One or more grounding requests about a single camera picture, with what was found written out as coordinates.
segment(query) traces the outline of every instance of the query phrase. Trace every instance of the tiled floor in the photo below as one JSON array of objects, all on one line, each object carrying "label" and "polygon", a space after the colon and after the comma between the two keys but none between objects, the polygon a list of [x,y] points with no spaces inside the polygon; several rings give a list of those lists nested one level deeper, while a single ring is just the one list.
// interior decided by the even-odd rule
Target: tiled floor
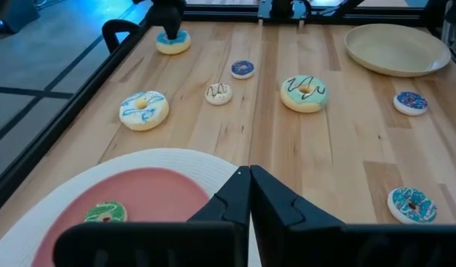
[{"label": "tiled floor", "polygon": [[[340,0],[313,0],[316,6]],[[365,0],[363,6],[420,7],[426,0]],[[257,0],[188,0],[256,4]],[[101,38],[108,19],[140,22],[149,2],[61,0],[21,32],[0,39],[0,174],[109,55]]]}]

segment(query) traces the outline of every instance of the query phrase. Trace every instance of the green icing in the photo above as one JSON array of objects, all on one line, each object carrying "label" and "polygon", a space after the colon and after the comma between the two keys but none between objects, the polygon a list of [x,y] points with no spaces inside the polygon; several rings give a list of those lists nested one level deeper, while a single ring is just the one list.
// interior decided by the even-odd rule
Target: green icing
[{"label": "green icing", "polygon": [[[298,89],[301,86],[310,85],[315,88],[312,93],[302,93]],[[318,103],[321,107],[326,105],[328,101],[328,88],[322,80],[313,76],[299,75],[287,79],[282,84],[282,90],[286,90],[287,94],[297,103]]]},{"label": "green icing", "polygon": [[109,214],[111,222],[123,222],[125,209],[117,201],[101,202],[87,212],[85,222],[101,222],[101,214]]}]

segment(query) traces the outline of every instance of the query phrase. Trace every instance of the frosted donut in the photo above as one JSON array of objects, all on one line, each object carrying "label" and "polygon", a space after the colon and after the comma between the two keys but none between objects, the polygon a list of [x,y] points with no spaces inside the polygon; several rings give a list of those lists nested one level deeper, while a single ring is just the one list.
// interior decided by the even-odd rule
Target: frosted donut
[{"label": "frosted donut", "polygon": [[388,195],[388,208],[398,221],[405,224],[432,223],[437,207],[423,192],[414,188],[396,188]]},{"label": "frosted donut", "polygon": [[238,60],[231,66],[231,75],[236,79],[249,79],[254,75],[254,64],[247,60]]},{"label": "frosted donut", "polygon": [[205,98],[212,105],[224,105],[233,97],[231,86],[223,83],[210,85],[206,90]]},{"label": "frosted donut", "polygon": [[175,55],[187,50],[191,45],[191,38],[185,30],[179,30],[174,40],[169,40],[165,32],[156,37],[156,49],[166,55]]},{"label": "frosted donut", "polygon": [[317,112],[328,101],[328,88],[313,76],[299,75],[286,79],[280,88],[280,99],[287,108],[301,113]]},{"label": "frosted donut", "polygon": [[111,223],[127,221],[125,207],[117,201],[101,202],[90,209],[85,216],[85,223]]},{"label": "frosted donut", "polygon": [[409,116],[418,116],[427,111],[427,100],[418,93],[401,92],[394,97],[394,107]]},{"label": "frosted donut", "polygon": [[161,93],[138,92],[121,104],[119,118],[131,130],[146,131],[162,123],[168,111],[168,101]]}]

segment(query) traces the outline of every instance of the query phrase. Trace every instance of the wooden table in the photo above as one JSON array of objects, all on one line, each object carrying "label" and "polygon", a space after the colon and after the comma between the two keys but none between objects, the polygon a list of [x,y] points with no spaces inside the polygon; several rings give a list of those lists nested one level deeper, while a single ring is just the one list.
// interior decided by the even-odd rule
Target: wooden table
[{"label": "wooden table", "polygon": [[[431,76],[397,79],[372,73],[344,51],[350,26],[261,27],[184,23],[192,47],[178,56],[155,50],[156,27],[133,49],[59,141],[0,210],[0,238],[30,207],[94,165],[149,148],[190,148],[236,165],[261,165],[307,200],[348,223],[397,223],[386,196],[399,186],[425,191],[439,223],[456,223],[456,66]],[[253,78],[230,66],[249,59]],[[331,88],[325,110],[300,114],[280,101],[280,84],[299,73]],[[225,82],[234,98],[205,101]],[[119,104],[141,90],[164,93],[169,117],[148,132],[121,125]],[[407,117],[392,106],[417,91],[429,111]]]}]

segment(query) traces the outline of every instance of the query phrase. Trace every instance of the pink plate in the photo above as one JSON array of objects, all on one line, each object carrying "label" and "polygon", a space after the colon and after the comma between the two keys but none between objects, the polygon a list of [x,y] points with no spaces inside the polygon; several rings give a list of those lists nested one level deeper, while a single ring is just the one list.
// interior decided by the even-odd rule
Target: pink plate
[{"label": "pink plate", "polygon": [[59,215],[40,244],[32,266],[53,267],[53,246],[59,235],[83,223],[95,204],[111,200],[123,204],[129,222],[184,222],[208,203],[208,195],[191,179],[164,168],[116,174],[89,188]]}]

